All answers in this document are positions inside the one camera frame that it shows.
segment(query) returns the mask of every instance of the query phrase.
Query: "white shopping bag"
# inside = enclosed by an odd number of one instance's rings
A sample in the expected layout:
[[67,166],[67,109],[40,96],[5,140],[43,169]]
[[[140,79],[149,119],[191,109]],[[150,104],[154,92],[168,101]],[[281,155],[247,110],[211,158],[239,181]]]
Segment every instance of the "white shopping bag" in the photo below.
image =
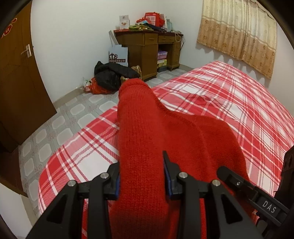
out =
[[112,31],[109,31],[110,41],[112,47],[108,52],[108,62],[115,62],[122,66],[128,66],[128,48],[118,45],[117,39],[115,38]]

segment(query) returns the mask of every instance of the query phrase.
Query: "red door decoration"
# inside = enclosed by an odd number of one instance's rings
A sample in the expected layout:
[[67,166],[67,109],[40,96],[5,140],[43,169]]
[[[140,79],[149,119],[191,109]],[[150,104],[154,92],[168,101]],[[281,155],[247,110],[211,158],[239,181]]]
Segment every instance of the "red door decoration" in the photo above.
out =
[[8,33],[10,33],[10,30],[11,30],[11,28],[12,28],[12,24],[15,23],[16,21],[17,21],[17,18],[15,18],[15,19],[13,19],[13,20],[11,21],[11,23],[9,24],[9,26],[6,28],[5,32],[3,33],[1,39],[2,39],[4,36],[6,36]]

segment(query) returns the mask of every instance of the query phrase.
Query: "bed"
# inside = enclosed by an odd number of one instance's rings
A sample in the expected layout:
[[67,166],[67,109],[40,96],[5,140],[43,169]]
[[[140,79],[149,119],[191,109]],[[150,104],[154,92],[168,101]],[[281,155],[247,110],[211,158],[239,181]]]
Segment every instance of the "bed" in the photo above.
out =
[[[233,66],[215,61],[152,90],[170,110],[227,122],[244,153],[251,182],[274,195],[284,154],[294,144],[294,119],[266,88]],[[51,156],[39,179],[40,213],[69,180],[92,180],[119,160],[118,130],[114,106]]]

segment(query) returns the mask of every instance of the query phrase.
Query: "beige curtain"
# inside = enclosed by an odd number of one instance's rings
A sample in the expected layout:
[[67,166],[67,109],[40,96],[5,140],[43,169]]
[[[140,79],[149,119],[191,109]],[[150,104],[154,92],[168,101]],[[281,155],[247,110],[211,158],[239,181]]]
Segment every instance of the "beige curtain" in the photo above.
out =
[[272,77],[277,23],[255,0],[203,0],[197,42]]

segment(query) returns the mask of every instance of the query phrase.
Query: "red sweater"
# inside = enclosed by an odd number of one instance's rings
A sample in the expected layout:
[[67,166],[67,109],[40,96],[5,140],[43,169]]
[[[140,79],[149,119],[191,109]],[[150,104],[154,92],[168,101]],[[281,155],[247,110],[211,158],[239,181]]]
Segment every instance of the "red sweater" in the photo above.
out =
[[[249,180],[244,155],[227,123],[170,111],[141,80],[121,86],[118,121],[121,184],[109,214],[113,239],[176,238],[180,203],[165,196],[163,150],[197,180],[216,179],[222,165]],[[201,222],[204,239],[203,202]]]

